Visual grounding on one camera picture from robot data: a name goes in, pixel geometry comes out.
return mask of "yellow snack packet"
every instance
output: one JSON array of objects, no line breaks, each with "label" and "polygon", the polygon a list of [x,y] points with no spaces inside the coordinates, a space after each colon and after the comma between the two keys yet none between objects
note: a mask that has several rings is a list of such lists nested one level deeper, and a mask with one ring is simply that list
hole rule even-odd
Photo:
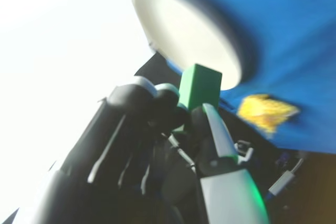
[{"label": "yellow snack packet", "polygon": [[272,100],[267,94],[253,94],[245,97],[238,109],[238,116],[272,136],[277,126],[299,109],[285,102]]}]

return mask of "yellow object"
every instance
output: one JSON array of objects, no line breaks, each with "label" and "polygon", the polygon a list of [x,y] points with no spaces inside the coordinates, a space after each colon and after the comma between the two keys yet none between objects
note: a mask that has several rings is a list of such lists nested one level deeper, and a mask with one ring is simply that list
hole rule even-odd
[{"label": "yellow object", "polygon": [[274,134],[279,124],[298,112],[297,107],[272,100],[267,94],[247,96],[238,109],[241,118],[258,126],[268,135]]}]

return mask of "white wall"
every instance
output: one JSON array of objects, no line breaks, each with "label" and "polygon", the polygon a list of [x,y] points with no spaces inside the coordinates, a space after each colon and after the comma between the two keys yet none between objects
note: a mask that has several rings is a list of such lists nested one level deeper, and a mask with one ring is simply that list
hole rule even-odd
[{"label": "white wall", "polygon": [[0,222],[150,56],[130,0],[0,0]]}]

